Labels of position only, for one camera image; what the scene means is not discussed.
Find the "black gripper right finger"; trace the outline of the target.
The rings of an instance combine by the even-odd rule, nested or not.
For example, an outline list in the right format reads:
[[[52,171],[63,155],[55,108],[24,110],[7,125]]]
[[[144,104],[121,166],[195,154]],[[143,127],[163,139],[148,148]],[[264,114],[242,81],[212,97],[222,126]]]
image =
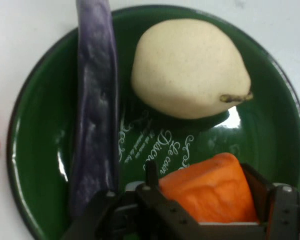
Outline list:
[[[300,192],[287,184],[274,185],[248,164],[241,164],[263,228],[262,240],[300,239]]]

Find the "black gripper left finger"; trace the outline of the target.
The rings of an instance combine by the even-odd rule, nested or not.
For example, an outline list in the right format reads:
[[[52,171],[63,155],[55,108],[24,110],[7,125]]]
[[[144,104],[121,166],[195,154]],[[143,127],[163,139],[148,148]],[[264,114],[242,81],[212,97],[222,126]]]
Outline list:
[[[64,240],[198,240],[200,226],[175,201],[159,190],[156,163],[146,164],[146,177],[134,191],[100,191],[82,216],[62,236]]]

